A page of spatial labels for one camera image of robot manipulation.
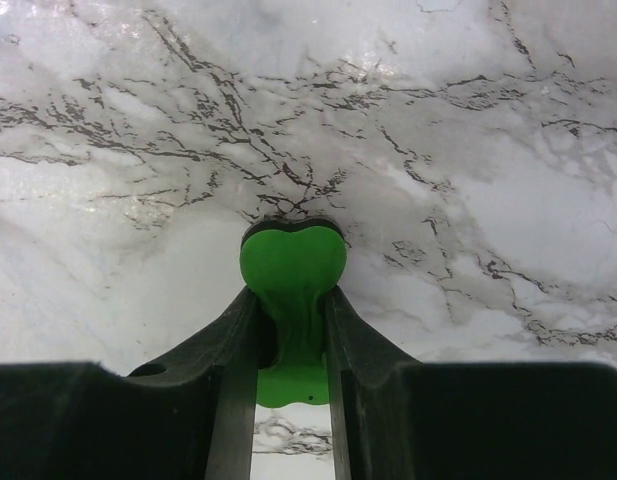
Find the green whiteboard eraser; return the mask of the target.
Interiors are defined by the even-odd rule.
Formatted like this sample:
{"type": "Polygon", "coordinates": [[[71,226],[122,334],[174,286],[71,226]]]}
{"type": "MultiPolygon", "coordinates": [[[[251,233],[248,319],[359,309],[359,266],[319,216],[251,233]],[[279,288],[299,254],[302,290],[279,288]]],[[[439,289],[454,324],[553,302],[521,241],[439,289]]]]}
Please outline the green whiteboard eraser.
{"type": "Polygon", "coordinates": [[[276,409],[329,403],[323,304],[346,263],[344,235],[328,218],[267,219],[245,232],[240,272],[270,320],[258,373],[258,405],[276,409]]]}

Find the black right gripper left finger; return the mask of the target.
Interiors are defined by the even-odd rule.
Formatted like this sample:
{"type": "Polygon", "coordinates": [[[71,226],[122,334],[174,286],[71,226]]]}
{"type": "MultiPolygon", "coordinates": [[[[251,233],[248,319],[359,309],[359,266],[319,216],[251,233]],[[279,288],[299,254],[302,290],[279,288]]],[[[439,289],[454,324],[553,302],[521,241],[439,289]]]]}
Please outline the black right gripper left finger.
{"type": "Polygon", "coordinates": [[[92,362],[0,365],[0,479],[247,478],[258,318],[243,290],[126,376],[92,362]]]}

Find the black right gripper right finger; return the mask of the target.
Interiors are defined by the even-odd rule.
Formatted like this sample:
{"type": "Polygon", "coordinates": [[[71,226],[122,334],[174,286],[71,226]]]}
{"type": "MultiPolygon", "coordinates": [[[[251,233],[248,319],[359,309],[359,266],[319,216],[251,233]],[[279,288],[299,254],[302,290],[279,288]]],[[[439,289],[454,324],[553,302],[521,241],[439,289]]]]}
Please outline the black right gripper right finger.
{"type": "Polygon", "coordinates": [[[324,301],[339,479],[617,479],[617,370],[423,363],[324,301]]]}

